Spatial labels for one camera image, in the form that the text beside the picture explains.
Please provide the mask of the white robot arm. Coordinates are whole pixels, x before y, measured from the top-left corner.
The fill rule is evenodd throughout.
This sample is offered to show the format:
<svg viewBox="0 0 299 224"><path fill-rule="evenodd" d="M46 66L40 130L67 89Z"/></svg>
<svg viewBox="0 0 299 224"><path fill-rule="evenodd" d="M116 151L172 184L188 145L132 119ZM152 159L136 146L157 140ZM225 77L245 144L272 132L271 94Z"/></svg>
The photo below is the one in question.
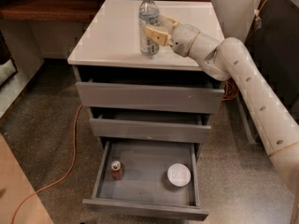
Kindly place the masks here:
<svg viewBox="0 0 299 224"><path fill-rule="evenodd" d="M265 81L245 45L233 37L218 41L169 17L161 17L158 26L144 24L141 31L177 55L193 59L218 81L235 81L269 159L299 199L299 125Z"/></svg>

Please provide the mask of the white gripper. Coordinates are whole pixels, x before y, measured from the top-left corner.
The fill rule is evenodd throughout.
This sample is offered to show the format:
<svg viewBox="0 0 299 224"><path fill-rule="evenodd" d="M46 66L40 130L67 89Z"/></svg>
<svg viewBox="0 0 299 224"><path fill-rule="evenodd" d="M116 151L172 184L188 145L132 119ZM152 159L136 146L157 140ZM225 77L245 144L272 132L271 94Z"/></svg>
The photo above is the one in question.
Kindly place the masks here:
<svg viewBox="0 0 299 224"><path fill-rule="evenodd" d="M147 26L145 28L145 35L160 46L168 46L170 44L172 33L171 49L182 57L187 57L192 46L193 40L200 34L200 30L189 24L178 24L178 20L160 16L161 30L156 26Z"/></svg>

